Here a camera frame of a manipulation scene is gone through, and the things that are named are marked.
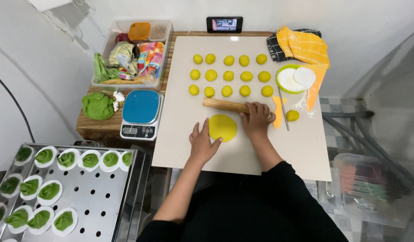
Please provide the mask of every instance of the black cable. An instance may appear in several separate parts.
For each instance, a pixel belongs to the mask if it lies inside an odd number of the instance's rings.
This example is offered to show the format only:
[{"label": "black cable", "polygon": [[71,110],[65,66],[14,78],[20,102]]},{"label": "black cable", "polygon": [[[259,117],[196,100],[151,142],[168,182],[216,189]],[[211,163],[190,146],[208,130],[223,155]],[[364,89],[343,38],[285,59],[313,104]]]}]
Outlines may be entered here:
[{"label": "black cable", "polygon": [[29,135],[30,135],[30,138],[32,139],[32,143],[35,143],[35,140],[34,140],[34,138],[33,138],[33,135],[32,135],[32,131],[31,131],[31,129],[30,129],[30,126],[29,126],[29,122],[27,121],[27,119],[26,119],[26,116],[24,115],[24,113],[23,113],[23,110],[21,110],[21,107],[20,107],[20,105],[18,104],[18,102],[17,102],[17,100],[16,100],[16,98],[13,96],[13,94],[11,93],[11,91],[8,89],[8,87],[2,82],[2,80],[0,79],[0,84],[5,88],[5,90],[8,92],[8,94],[10,94],[10,96],[11,96],[11,98],[13,99],[13,101],[14,101],[14,103],[16,104],[16,106],[18,107],[18,109],[19,109],[19,111],[20,111],[20,113],[21,113],[21,115],[23,116],[23,119],[24,119],[24,122],[26,123],[26,127],[27,127],[27,131],[29,131]]}]

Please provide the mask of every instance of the yellow dough ball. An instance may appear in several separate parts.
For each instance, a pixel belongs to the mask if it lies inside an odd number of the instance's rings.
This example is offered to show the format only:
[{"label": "yellow dough ball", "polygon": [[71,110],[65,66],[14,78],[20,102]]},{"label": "yellow dough ball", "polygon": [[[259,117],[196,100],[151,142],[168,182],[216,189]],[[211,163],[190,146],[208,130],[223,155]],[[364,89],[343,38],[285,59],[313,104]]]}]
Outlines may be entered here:
[{"label": "yellow dough ball", "polygon": [[198,95],[198,93],[199,93],[199,88],[198,88],[198,86],[197,86],[197,85],[194,85],[194,84],[190,85],[190,86],[189,86],[189,93],[190,93],[191,95],[193,95],[193,96]]},{"label": "yellow dough ball", "polygon": [[264,97],[273,96],[274,89],[272,86],[264,86],[261,90],[261,93]]},{"label": "yellow dough ball", "polygon": [[233,71],[225,71],[225,73],[223,73],[223,80],[232,81],[233,79],[234,79]]},{"label": "yellow dough ball", "polygon": [[249,57],[246,55],[240,56],[238,63],[240,63],[241,66],[247,66],[249,64]]},{"label": "yellow dough ball", "polygon": [[211,86],[208,86],[204,89],[204,94],[206,97],[213,97],[214,96],[214,89]]},{"label": "yellow dough ball", "polygon": [[253,75],[251,72],[249,71],[244,71],[241,75],[240,75],[240,79],[243,81],[251,81],[253,79]]},{"label": "yellow dough ball", "polygon": [[203,62],[203,57],[198,54],[193,55],[193,62],[196,64],[201,64]]},{"label": "yellow dough ball", "polygon": [[214,81],[217,78],[217,72],[213,69],[209,69],[206,72],[206,80],[207,81]]},{"label": "yellow dough ball", "polygon": [[289,122],[292,122],[292,121],[297,121],[297,120],[299,119],[299,112],[298,112],[298,111],[295,111],[295,110],[289,110],[289,111],[286,113],[286,119],[287,119]]},{"label": "yellow dough ball", "polygon": [[216,57],[213,54],[208,54],[206,56],[206,63],[207,64],[213,64],[216,60]]},{"label": "yellow dough ball", "polygon": [[264,54],[260,54],[260,55],[258,55],[258,56],[256,57],[256,63],[258,63],[258,64],[262,65],[262,64],[264,64],[265,62],[267,62],[267,56],[266,56],[266,55],[264,55]]},{"label": "yellow dough ball", "polygon": [[232,87],[231,86],[224,86],[222,88],[222,95],[225,97],[229,97],[232,94]]},{"label": "yellow dough ball", "polygon": [[201,76],[201,72],[199,72],[199,70],[193,69],[191,71],[191,78],[192,78],[192,80],[198,80],[200,76]]},{"label": "yellow dough ball", "polygon": [[261,71],[258,74],[258,80],[261,82],[267,82],[271,79],[271,74],[268,71]]},{"label": "yellow dough ball", "polygon": [[208,127],[209,135],[214,140],[222,138],[222,142],[228,142],[236,135],[236,122],[223,114],[216,114],[209,118]]},{"label": "yellow dough ball", "polygon": [[227,56],[225,57],[225,59],[223,60],[223,63],[227,66],[230,66],[234,63],[234,57],[233,56]]},{"label": "yellow dough ball", "polygon": [[248,85],[243,85],[240,88],[240,95],[248,96],[250,95],[250,87]]}]

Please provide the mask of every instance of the yellow towel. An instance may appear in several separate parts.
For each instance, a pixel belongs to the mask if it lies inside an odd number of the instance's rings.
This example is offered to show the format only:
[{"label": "yellow towel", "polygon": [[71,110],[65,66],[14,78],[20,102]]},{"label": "yellow towel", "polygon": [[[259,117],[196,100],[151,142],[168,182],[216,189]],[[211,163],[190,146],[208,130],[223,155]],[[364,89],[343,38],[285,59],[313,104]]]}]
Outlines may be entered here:
[{"label": "yellow towel", "polygon": [[292,31],[283,26],[277,30],[277,41],[286,57],[295,57],[305,63],[328,64],[327,44],[319,36]]}]

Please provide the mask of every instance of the wooden rolling pin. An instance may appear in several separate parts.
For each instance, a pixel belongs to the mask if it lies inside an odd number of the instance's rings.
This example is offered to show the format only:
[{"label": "wooden rolling pin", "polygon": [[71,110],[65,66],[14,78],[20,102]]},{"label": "wooden rolling pin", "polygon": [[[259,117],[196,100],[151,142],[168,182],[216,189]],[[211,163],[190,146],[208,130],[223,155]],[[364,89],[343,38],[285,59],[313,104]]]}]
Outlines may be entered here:
[{"label": "wooden rolling pin", "polygon": [[204,97],[203,106],[249,114],[249,108],[244,103],[229,102],[229,101]]}]

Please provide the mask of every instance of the wooden table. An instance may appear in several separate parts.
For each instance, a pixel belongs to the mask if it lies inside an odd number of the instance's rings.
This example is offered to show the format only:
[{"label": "wooden table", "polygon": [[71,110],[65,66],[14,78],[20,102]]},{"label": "wooden table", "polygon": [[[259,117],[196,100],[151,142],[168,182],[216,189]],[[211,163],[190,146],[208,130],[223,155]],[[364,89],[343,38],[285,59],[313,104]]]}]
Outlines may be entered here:
[{"label": "wooden table", "polygon": [[[167,83],[168,83],[168,75],[169,75],[169,69],[171,67],[171,61],[172,61],[172,54],[174,52],[174,44],[176,42],[177,36],[265,36],[269,37],[273,34],[273,32],[242,32],[241,34],[209,34],[207,32],[174,32],[172,35],[171,40],[171,47],[169,51],[169,57],[167,61],[167,66],[165,69],[165,76],[163,79],[163,84],[161,88],[161,92],[165,94],[165,90],[167,89]],[[89,90],[87,91],[87,94],[91,94],[92,92],[96,91],[103,91],[109,96],[113,96],[112,91],[104,91],[99,87],[95,87],[93,85],[90,85]],[[94,140],[94,141],[101,141],[105,142],[106,139],[109,137],[114,137],[117,139],[121,139],[120,137],[120,127],[122,125],[122,108],[119,108],[117,112],[114,113],[114,115],[103,121],[97,121],[90,118],[86,118],[84,116],[83,111],[81,110],[80,115],[78,116],[77,120],[77,127],[76,131],[83,137],[85,140]]]}]

